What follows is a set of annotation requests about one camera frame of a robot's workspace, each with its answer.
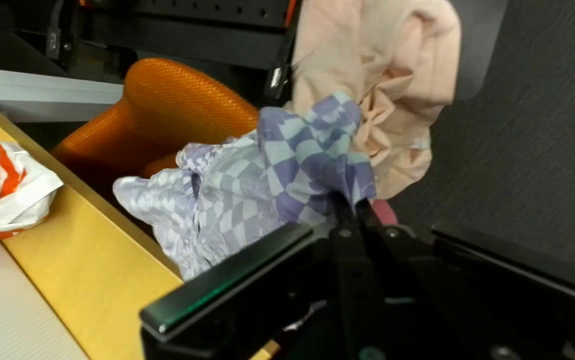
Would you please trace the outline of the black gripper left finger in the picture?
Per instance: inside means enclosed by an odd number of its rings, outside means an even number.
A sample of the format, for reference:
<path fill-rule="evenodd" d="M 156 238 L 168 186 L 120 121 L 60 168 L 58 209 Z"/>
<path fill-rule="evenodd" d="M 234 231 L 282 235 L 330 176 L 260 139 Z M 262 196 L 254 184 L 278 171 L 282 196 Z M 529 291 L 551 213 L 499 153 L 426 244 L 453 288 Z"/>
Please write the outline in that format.
<path fill-rule="evenodd" d="M 336 301 L 346 360 L 394 360 L 390 311 L 356 206 L 334 195 L 330 233 Z"/>

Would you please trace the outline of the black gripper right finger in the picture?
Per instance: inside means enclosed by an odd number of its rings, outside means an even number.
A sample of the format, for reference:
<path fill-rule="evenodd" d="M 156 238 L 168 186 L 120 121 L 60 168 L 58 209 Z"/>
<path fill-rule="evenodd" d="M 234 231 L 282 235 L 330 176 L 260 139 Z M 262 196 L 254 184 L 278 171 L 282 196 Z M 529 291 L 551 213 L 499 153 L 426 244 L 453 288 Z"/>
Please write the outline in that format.
<path fill-rule="evenodd" d="M 368 257 L 392 311 L 396 352 L 406 360 L 537 360 L 541 349 L 507 329 L 467 277 L 400 226 L 386 226 L 368 200 L 358 219 Z"/>

